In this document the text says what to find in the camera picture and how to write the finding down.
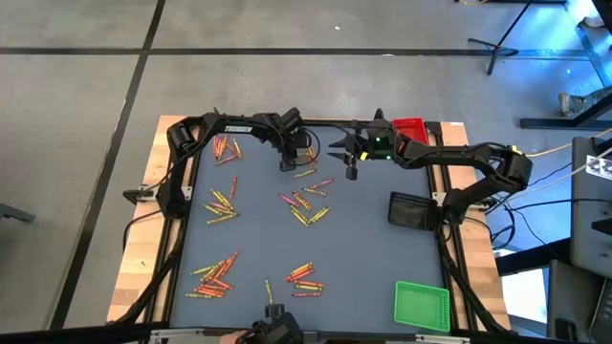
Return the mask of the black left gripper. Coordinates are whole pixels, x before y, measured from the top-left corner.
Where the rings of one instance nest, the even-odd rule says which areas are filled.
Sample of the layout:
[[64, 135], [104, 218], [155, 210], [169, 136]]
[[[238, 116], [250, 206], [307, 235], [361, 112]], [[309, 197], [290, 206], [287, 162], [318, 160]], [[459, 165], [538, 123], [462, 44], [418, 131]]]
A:
[[279, 169], [281, 172], [293, 171], [295, 170], [296, 150], [306, 148], [309, 143], [304, 130], [304, 120], [296, 107], [289, 109], [280, 117], [279, 131], [282, 138], [281, 157], [283, 159], [279, 163]]

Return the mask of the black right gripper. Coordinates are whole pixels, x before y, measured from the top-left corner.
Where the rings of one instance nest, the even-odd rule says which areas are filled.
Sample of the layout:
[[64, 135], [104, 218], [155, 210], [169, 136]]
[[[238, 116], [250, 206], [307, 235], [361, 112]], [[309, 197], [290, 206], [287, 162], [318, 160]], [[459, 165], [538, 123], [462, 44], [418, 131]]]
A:
[[355, 180], [358, 177], [357, 163], [362, 161], [362, 152], [368, 153], [367, 160], [395, 160], [396, 135], [388, 121], [371, 121], [364, 128], [364, 135], [355, 130], [348, 133], [343, 141], [347, 153], [329, 153], [330, 157], [341, 160], [346, 168], [346, 178]]

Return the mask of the red plastic basket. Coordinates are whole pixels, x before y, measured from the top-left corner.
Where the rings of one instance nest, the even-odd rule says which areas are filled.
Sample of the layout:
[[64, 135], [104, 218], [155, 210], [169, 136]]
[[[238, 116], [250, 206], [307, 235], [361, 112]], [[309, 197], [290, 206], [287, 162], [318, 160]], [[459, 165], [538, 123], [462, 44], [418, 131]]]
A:
[[397, 131], [411, 140], [428, 145], [428, 134], [421, 118], [397, 118], [392, 120]]

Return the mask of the black plastic basket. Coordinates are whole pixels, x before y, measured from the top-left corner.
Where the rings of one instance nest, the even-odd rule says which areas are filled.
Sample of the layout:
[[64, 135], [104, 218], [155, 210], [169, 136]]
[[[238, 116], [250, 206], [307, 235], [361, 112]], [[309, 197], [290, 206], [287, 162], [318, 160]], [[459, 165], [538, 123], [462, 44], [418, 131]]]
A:
[[433, 199], [393, 191], [390, 193], [387, 221], [393, 226], [433, 230], [437, 207]]

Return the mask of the grey table mat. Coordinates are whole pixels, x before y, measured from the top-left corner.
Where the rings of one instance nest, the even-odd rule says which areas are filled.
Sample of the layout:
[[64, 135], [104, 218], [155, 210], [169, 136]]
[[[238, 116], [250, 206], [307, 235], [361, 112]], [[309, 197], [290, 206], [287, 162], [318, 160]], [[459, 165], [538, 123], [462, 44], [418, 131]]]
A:
[[[428, 231], [393, 226], [387, 221], [393, 191], [427, 196], [426, 172], [405, 170], [391, 161], [365, 161], [351, 181], [344, 164], [326, 154], [317, 160], [316, 173], [294, 179], [303, 172], [281, 172], [279, 155], [269, 144], [241, 135], [242, 159], [216, 166], [209, 150], [202, 153], [192, 194], [185, 245], [171, 312], [175, 327], [246, 328], [264, 315], [268, 303], [265, 279], [272, 285], [273, 301], [291, 312], [307, 331], [352, 333], [405, 333], [406, 325], [394, 320], [395, 285], [406, 281], [438, 287], [442, 283], [435, 240]], [[232, 179], [238, 182], [230, 199]], [[317, 188], [325, 197], [304, 191]], [[220, 217], [204, 204], [221, 204], [210, 192], [221, 192], [237, 216], [208, 225]], [[307, 211], [294, 197], [298, 191], [312, 205]], [[308, 219], [329, 206], [314, 224], [304, 226], [290, 204], [277, 194], [300, 204]], [[189, 298], [206, 274], [196, 269], [238, 256], [219, 280], [233, 286], [222, 298]], [[295, 298], [300, 290], [286, 278], [300, 266], [313, 262], [314, 273], [297, 281], [324, 284], [320, 297]]]

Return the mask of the green plastic basket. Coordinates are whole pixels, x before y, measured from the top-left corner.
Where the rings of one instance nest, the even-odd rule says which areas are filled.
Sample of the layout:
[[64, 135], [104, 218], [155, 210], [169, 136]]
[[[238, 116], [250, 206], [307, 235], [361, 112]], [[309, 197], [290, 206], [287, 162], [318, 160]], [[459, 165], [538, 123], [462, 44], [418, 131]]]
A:
[[395, 285], [394, 320], [418, 328], [449, 332], [449, 291], [398, 281]]

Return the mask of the black floor stand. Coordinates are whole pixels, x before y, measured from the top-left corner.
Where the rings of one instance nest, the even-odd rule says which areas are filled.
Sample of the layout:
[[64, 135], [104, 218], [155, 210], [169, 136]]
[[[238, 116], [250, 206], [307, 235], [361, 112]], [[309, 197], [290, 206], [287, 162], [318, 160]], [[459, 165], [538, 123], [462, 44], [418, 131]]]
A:
[[519, 53], [519, 49], [505, 47], [504, 43], [507, 38], [510, 36], [511, 32], [514, 30], [517, 23], [521, 20], [523, 15], [527, 12], [528, 8], [533, 4], [534, 0], [488, 0], [489, 2], [493, 1], [494, 3], [504, 3], [504, 4], [523, 4], [524, 7], [515, 17], [512, 24], [504, 31], [501, 37], [496, 42], [488, 42], [481, 39], [476, 39], [470, 37], [468, 39], [469, 43], [478, 44], [480, 46], [485, 47], [491, 55], [489, 65], [487, 67], [486, 75], [491, 76], [496, 65], [496, 62], [501, 56], [514, 56]]

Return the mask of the grey cabinet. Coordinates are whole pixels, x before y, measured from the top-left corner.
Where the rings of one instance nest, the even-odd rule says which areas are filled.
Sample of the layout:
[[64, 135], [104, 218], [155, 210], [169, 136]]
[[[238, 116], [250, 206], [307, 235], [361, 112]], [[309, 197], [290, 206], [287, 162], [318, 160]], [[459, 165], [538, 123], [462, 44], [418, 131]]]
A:
[[[572, 168], [586, 166], [586, 156], [598, 156], [603, 139], [572, 141]], [[571, 177], [571, 261], [582, 269], [612, 279], [612, 234], [592, 227], [612, 219], [612, 181], [589, 175], [585, 168]]]

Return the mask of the printed marker tag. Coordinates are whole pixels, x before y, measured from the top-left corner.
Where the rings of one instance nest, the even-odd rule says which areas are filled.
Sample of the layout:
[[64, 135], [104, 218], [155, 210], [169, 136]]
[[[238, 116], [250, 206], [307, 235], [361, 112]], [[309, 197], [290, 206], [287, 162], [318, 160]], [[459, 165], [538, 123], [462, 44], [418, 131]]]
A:
[[612, 181], [612, 160], [587, 155], [585, 172], [589, 175]]

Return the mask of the person's leg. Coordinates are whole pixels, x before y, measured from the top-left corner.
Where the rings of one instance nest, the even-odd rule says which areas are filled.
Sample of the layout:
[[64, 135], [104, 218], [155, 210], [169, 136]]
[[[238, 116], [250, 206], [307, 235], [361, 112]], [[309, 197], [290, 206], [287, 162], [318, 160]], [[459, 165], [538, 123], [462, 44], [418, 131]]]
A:
[[597, 91], [592, 92], [591, 94], [589, 94], [588, 96], [584, 98], [586, 108], [589, 109], [593, 107], [598, 102], [600, 102], [602, 99], [604, 99], [605, 97], [611, 94], [612, 94], [612, 86], [606, 86]]

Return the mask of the grey box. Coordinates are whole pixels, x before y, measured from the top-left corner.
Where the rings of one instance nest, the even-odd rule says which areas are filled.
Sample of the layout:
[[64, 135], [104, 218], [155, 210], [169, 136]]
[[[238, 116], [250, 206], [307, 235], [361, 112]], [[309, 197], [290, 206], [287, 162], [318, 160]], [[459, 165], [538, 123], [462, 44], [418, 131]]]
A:
[[612, 279], [553, 260], [549, 267], [547, 336], [612, 344]]

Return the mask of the grey floor object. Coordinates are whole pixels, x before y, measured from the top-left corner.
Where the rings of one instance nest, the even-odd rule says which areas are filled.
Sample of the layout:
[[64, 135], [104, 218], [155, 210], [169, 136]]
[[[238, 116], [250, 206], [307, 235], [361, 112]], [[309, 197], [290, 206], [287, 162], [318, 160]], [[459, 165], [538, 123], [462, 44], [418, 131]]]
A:
[[0, 203], [0, 219], [14, 219], [23, 223], [32, 223], [36, 216], [25, 210]]

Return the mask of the black aluminium table frame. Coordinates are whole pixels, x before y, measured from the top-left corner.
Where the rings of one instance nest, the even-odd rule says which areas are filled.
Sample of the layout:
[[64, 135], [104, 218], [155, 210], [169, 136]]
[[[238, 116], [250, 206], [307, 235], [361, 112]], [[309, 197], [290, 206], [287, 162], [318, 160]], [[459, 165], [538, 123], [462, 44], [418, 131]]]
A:
[[[344, 133], [347, 131], [353, 131], [358, 129], [361, 135], [364, 135], [364, 127], [367, 126], [372, 120], [359, 120], [359, 119], [310, 119], [303, 118], [305, 122], [305, 129], [310, 135], [312, 146], [319, 142], [318, 136], [314, 133], [316, 127], [332, 127], [336, 128]], [[186, 167], [195, 167], [199, 163], [201, 152], [192, 156], [186, 163]], [[342, 153], [342, 148], [334, 148], [332, 152]], [[164, 181], [168, 170], [171, 167], [170, 162], [170, 150], [168, 153], [168, 167], [166, 173], [162, 176], [158, 183], [147, 186], [139, 190], [128, 190], [124, 196], [133, 204], [139, 204], [142, 202], [148, 202], [153, 200], [156, 202], [155, 196], [160, 187], [162, 181]], [[169, 226], [172, 222], [178, 221], [182, 225], [186, 225], [189, 217], [189, 210], [191, 207], [192, 198], [189, 201], [189, 209], [187, 215], [182, 219], [168, 219], [164, 217], [160, 208], [159, 214], [164, 217], [164, 224]], [[432, 230], [436, 245], [439, 251], [439, 260], [441, 264], [442, 273], [454, 280], [462, 292], [468, 305], [473, 308], [474, 313], [480, 318], [485, 329], [484, 331], [477, 330], [462, 330], [457, 328], [451, 328], [447, 336], [433, 335], [433, 334], [420, 334], [420, 333], [342, 333], [342, 332], [322, 332], [322, 331], [302, 331], [303, 341], [306, 339], [313, 340], [389, 340], [389, 341], [411, 341], [411, 342], [425, 342], [429, 344], [493, 344], [494, 341], [502, 342], [504, 340], [510, 340], [513, 338], [513, 333], [503, 328], [492, 316], [490, 312], [485, 309], [476, 293], [471, 288], [468, 277], [466, 274], [457, 267], [452, 260], [448, 251], [447, 242], [441, 229], [443, 224], [449, 224], [451, 227], [458, 227], [459, 225], [452, 225], [447, 222], [441, 215], [441, 204], [437, 202], [437, 221], [436, 226]]]

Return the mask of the black desk frame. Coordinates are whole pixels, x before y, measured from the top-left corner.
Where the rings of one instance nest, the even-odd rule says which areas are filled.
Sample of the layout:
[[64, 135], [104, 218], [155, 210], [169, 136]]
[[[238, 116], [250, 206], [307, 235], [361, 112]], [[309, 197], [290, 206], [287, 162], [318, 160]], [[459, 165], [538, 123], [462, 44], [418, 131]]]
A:
[[[612, 36], [612, 0], [589, 0], [601, 16], [606, 29]], [[577, 27], [579, 38], [587, 51], [587, 56], [603, 86], [612, 86], [612, 75], [609, 75], [594, 50], [584, 29]], [[597, 131], [612, 128], [612, 95], [596, 103], [591, 109], [572, 118], [520, 118], [518, 126], [522, 129], [542, 130], [580, 130]]]

